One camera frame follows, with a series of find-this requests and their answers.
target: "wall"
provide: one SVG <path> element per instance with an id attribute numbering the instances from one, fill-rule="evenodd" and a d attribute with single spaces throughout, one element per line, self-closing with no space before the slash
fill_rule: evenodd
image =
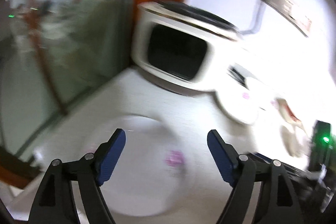
<path id="1" fill-rule="evenodd" d="M 290 22 L 267 7 L 258 34 L 244 37 L 238 57 L 263 82 L 284 93 L 294 110 L 313 123 L 315 118 L 333 121 L 336 88 L 329 68 L 333 63 L 335 12 L 333 0 L 294 0 L 312 19 L 305 38 Z M 235 24 L 249 29 L 257 0 L 185 0 Z"/>

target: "silver screw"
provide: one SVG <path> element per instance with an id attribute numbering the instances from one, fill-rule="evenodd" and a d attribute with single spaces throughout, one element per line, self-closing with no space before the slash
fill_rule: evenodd
<path id="1" fill-rule="evenodd" d="M 84 158 L 86 159 L 86 160 L 91 160 L 91 159 L 93 159 L 93 153 L 87 153 L 85 156 L 84 156 Z"/>
<path id="2" fill-rule="evenodd" d="M 279 160 L 274 160 L 273 161 L 273 164 L 275 165 L 275 166 L 280 166 L 281 165 L 281 161 L 279 161 Z"/>
<path id="3" fill-rule="evenodd" d="M 249 157 L 246 156 L 246 155 L 244 155 L 244 154 L 241 154 L 241 155 L 239 155 L 239 159 L 240 159 L 241 161 L 247 161 L 247 160 L 249 159 Z"/>
<path id="4" fill-rule="evenodd" d="M 53 166 L 57 166 L 57 165 L 59 165 L 59 163 L 60 163 L 60 160 L 58 160 L 58 159 L 53 160 L 53 161 L 51 162 L 51 164 L 52 164 Z"/>

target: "white countertop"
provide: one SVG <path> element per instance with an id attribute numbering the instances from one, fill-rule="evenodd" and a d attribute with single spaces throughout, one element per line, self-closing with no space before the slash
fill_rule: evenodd
<path id="1" fill-rule="evenodd" d="M 211 129 L 216 129 L 238 153 L 257 151 L 300 169 L 307 164 L 306 156 L 294 158 L 288 154 L 280 134 L 283 120 L 275 110 L 260 110 L 254 126 L 243 126 L 223 114 L 213 93 L 173 93 L 145 80 L 136 68 L 124 70 L 98 90 L 35 150 L 36 156 L 44 168 L 55 158 L 63 162 L 78 160 L 86 136 L 101 124 L 125 114 L 154 118 L 169 126 L 193 152 L 196 171 L 189 194 L 170 211 L 142 218 L 113 213 L 117 223 L 216 223 L 232 188 L 223 182 L 207 147 L 207 133 Z M 258 185 L 246 223 L 252 221 L 257 195 Z"/>

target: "power socket panel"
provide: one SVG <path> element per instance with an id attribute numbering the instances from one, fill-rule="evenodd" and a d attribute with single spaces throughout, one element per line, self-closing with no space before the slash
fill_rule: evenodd
<path id="1" fill-rule="evenodd" d="M 293 0 L 262 0 L 288 21 L 290 21 L 296 28 L 298 28 L 306 37 L 309 36 L 311 28 L 311 20 L 305 15 L 302 9 Z"/>

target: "blue gripper pad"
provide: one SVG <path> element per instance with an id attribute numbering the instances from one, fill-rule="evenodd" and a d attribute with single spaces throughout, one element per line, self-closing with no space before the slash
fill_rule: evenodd
<path id="1" fill-rule="evenodd" d="M 226 144 L 222 140 L 216 130 L 211 130 L 208 133 L 207 142 L 223 180 L 228 182 L 231 187 L 234 187 L 236 180 L 233 177 L 233 170 L 238 166 L 238 161 L 236 162 L 234 159 L 238 157 L 238 153 L 231 145 Z"/>
<path id="2" fill-rule="evenodd" d="M 103 158 L 96 163 L 96 170 L 98 173 L 96 183 L 98 186 L 102 186 L 105 181 L 110 179 L 114 167 L 116 166 L 121 152 L 124 149 L 125 143 L 125 131 L 118 128 L 107 143 L 101 144 L 106 145 L 106 152 Z"/>

